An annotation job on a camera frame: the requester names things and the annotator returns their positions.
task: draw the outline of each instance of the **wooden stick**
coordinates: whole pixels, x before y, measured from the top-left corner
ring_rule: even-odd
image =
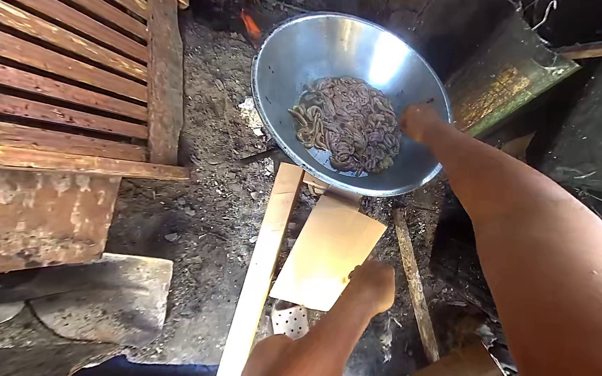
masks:
[[[396,236],[399,239],[399,249],[401,250],[401,260],[403,261],[403,270],[406,272],[408,280],[408,293],[410,301],[415,310],[415,319],[419,328],[419,336],[422,338],[424,354],[430,363],[438,360],[438,344],[433,334],[433,325],[429,308],[424,298],[422,289],[422,279],[419,277],[417,261],[413,253],[413,243],[410,240],[408,232],[408,223],[406,222],[406,212],[403,209],[393,209],[394,225],[396,226]]]
[[[602,41],[580,44],[577,46],[559,47],[556,53],[567,59],[586,59],[587,57],[602,56]]]
[[[238,376],[246,365],[303,172],[301,167],[280,163],[217,376]]]

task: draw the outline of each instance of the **stone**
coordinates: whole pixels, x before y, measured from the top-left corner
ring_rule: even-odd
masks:
[[[164,239],[166,239],[167,241],[169,241],[171,243],[173,243],[176,240],[178,240],[178,238],[180,238],[180,236],[178,234],[174,233],[174,232],[172,232],[170,234],[167,234],[167,235],[164,235]]]

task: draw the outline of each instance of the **rock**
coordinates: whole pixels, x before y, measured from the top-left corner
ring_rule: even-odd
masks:
[[[189,264],[200,264],[203,261],[201,256],[194,256],[187,259]]]
[[[170,234],[167,234],[167,235],[164,235],[164,239],[166,239],[167,241],[169,241],[171,243],[173,243],[176,240],[178,240],[179,237],[180,236],[178,234],[174,233],[174,232],[172,232]]]

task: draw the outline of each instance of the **wooden plank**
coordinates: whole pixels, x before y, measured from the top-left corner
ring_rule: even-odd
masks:
[[[36,172],[52,170],[144,179],[189,179],[189,170],[184,167],[3,146],[0,146],[0,168]]]
[[[148,120],[146,107],[0,64],[0,84],[99,110]]]
[[[424,298],[422,278],[419,276],[419,269],[417,268],[417,261],[413,252],[413,243],[410,240],[410,233],[408,232],[406,212],[402,209],[393,209],[392,215],[394,217],[394,225],[396,226],[396,236],[399,239],[403,270],[406,272],[406,279],[408,280],[408,294],[415,311],[419,336],[422,338],[424,354],[429,362],[433,363],[439,359],[438,344],[435,341],[429,308]]]
[[[37,12],[48,15],[59,22],[82,31],[83,33],[99,39],[102,43],[115,47],[125,54],[131,55],[144,62],[148,61],[148,49],[105,26],[79,11],[65,5],[58,0],[18,0]]]
[[[566,59],[586,59],[588,57],[602,56],[602,41],[580,44],[577,46],[560,47],[555,50],[556,53]]]
[[[243,289],[236,304],[217,376],[240,375],[246,364],[303,172],[301,167],[280,163],[264,213],[262,228],[252,252],[250,265],[247,267]]]
[[[71,0],[71,2],[80,5],[102,19],[117,24],[117,26],[129,31],[139,38],[146,40],[148,38],[148,28],[146,28],[145,25],[129,17],[129,15],[124,14],[120,9],[106,3],[104,0]]]
[[[3,122],[0,122],[0,145],[106,158],[145,160],[145,148],[137,145]]]
[[[57,107],[52,104],[35,102],[33,100],[17,98],[5,94],[0,94],[0,113],[121,134],[123,136],[131,136],[138,139],[146,139],[148,137],[148,129],[144,125],[127,123],[121,120],[92,115],[86,112],[75,111],[69,108]]]
[[[147,88],[137,82],[71,59],[71,57],[50,51],[2,31],[0,31],[0,56],[122,96],[143,102],[148,100]]]
[[[183,43],[175,0],[150,0],[150,162],[175,165],[183,127]]]
[[[128,10],[138,14],[143,17],[143,19],[148,19],[150,12],[148,12],[148,3],[145,0],[115,0],[121,6],[127,8]]]
[[[1,0],[0,23],[104,64],[121,73],[143,81],[148,79],[148,68],[145,66]]]
[[[0,272],[101,257],[120,180],[0,169]]]

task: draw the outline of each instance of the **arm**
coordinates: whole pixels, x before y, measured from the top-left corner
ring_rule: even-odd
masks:
[[[373,316],[394,303],[394,269],[377,261],[357,266],[339,299],[308,333],[258,343],[243,376],[340,376]]]
[[[545,175],[412,106],[473,222],[508,346],[525,375],[602,374],[602,221]]]

